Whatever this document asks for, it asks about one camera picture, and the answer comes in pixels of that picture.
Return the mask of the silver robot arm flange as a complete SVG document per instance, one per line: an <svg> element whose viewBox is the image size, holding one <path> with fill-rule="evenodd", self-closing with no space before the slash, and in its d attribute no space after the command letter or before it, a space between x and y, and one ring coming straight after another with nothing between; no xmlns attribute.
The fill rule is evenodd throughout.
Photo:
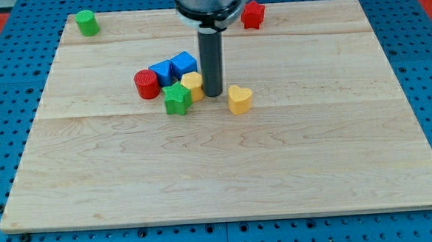
<svg viewBox="0 0 432 242"><path fill-rule="evenodd" d="M174 0L180 21L198 33L223 32L237 21L250 0Z"/></svg>

